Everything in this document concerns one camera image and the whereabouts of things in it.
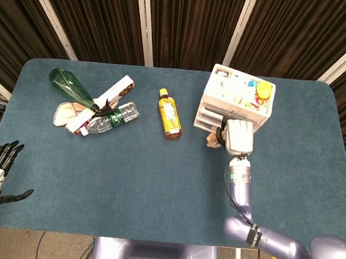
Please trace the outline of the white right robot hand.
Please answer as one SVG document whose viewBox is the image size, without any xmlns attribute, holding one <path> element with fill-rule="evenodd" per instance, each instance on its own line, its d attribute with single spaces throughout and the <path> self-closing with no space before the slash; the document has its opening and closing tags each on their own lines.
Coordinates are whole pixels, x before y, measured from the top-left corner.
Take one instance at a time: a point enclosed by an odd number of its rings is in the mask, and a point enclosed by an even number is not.
<svg viewBox="0 0 346 259">
<path fill-rule="evenodd" d="M 253 123 L 224 116 L 216 130 L 218 144 L 232 156 L 249 156 L 253 152 Z"/>
</svg>

